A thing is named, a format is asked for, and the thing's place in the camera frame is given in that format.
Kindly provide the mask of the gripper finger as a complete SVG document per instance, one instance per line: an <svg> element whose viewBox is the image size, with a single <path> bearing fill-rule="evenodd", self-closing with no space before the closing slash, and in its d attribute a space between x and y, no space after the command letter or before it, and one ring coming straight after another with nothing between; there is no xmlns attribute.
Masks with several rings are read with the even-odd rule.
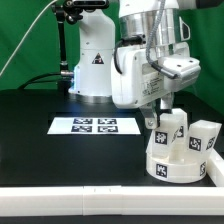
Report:
<svg viewBox="0 0 224 224"><path fill-rule="evenodd" d="M159 126L159 118L156 112L156 103L150 102L140 107L147 129L156 129Z"/></svg>
<svg viewBox="0 0 224 224"><path fill-rule="evenodd" d="M161 113L171 113L173 107L173 94L169 93L163 96L160 100L160 112Z"/></svg>

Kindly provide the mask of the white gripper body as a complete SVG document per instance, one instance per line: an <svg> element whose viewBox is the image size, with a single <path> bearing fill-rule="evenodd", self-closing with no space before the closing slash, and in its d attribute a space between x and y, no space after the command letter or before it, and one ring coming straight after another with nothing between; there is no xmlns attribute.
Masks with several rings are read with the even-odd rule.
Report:
<svg viewBox="0 0 224 224"><path fill-rule="evenodd" d="M174 44L173 50L163 57L178 54L190 57L186 42ZM151 57L158 64L156 51L151 49ZM118 108L141 107L158 98L172 93L164 89L164 77L146 59L146 50L138 45L118 47L111 61L112 100Z"/></svg>

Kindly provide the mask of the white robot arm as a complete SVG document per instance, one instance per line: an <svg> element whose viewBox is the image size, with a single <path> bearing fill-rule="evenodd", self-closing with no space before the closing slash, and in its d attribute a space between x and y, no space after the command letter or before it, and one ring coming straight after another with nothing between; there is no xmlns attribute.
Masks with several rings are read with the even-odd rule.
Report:
<svg viewBox="0 0 224 224"><path fill-rule="evenodd" d="M200 62L190 56L190 28L181 10L216 7L224 0L118 0L121 40L102 10L109 0L70 0L80 15L80 60L74 68L76 97L87 102L113 101L119 108L139 108L146 127L159 126L173 94L193 84Z"/></svg>

